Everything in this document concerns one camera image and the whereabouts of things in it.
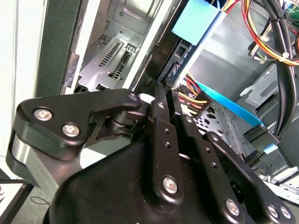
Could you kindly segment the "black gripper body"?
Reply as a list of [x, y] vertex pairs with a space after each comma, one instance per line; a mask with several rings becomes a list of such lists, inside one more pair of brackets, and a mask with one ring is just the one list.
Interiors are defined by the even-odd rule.
[[180, 158], [184, 198], [162, 212], [145, 197], [149, 184], [144, 143], [126, 146], [69, 177], [57, 190], [49, 211], [51, 224], [243, 224], [245, 212], [233, 215], [215, 205], [202, 168]]

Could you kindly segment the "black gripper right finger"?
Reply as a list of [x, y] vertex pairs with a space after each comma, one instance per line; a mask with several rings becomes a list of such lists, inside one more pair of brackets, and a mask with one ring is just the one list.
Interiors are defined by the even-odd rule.
[[190, 158], [201, 202], [212, 224], [294, 224], [292, 211], [216, 133], [200, 134], [170, 92], [179, 152]]

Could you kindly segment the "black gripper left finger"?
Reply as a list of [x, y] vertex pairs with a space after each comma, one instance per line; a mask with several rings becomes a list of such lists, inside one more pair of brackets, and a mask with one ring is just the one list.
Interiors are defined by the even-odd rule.
[[33, 98], [16, 109], [7, 164], [27, 182], [53, 193], [80, 172], [85, 147], [109, 138], [141, 138], [148, 152], [147, 200], [181, 202], [184, 198], [177, 133], [170, 123], [168, 91], [157, 84], [147, 103], [128, 89]]

